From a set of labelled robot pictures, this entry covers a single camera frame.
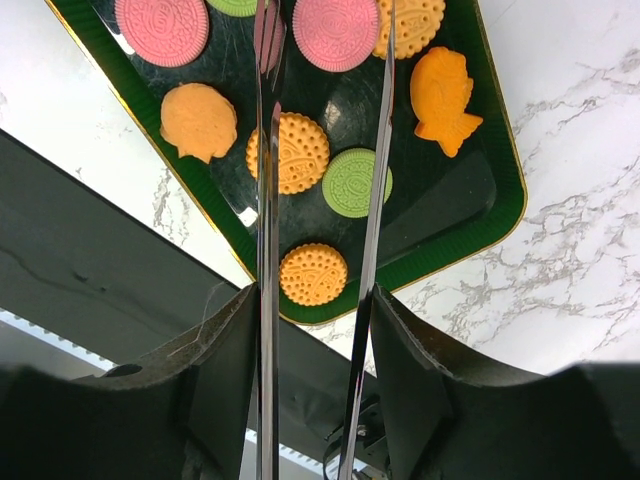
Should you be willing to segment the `metal tongs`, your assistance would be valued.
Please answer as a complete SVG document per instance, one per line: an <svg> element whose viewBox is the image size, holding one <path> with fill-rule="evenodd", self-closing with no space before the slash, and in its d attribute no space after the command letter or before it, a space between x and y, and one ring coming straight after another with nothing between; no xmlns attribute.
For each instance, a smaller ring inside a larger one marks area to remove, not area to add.
<svg viewBox="0 0 640 480"><path fill-rule="evenodd" d="M257 100L258 157L258 248L257 278L260 289L259 403L257 476L272 479L279 471L275 451L279 440L278 373L279 373L279 271L278 186L279 128L284 66L268 66L271 53L282 53L284 47L275 39L277 19L267 17L268 3L258 2L254 18L255 88ZM388 35L381 106L378 121L375 167L367 217L362 271L356 323L352 347L347 403L340 444L338 476L349 479L353 474L358 419L364 385L364 362L371 321L373 290L377 268L381 213L384 204L388 157L392 138L392 114L395 92L395 37Z"/></svg>

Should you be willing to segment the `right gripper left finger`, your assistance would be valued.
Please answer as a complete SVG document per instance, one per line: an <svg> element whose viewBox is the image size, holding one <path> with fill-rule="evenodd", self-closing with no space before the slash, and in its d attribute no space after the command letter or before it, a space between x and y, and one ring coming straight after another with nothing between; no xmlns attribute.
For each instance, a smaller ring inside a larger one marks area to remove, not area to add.
<svg viewBox="0 0 640 480"><path fill-rule="evenodd" d="M256 364L256 286L213 317L99 378L80 380L92 413L77 479L235 479Z"/></svg>

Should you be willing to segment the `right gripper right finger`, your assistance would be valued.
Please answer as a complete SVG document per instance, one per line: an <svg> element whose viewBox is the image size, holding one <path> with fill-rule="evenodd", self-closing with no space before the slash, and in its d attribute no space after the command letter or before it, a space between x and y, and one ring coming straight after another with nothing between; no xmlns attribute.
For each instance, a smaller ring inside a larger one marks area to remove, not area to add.
<svg viewBox="0 0 640 480"><path fill-rule="evenodd" d="M539 375L468 347L382 287L371 319L393 478L495 476L488 445L512 419L518 388Z"/></svg>

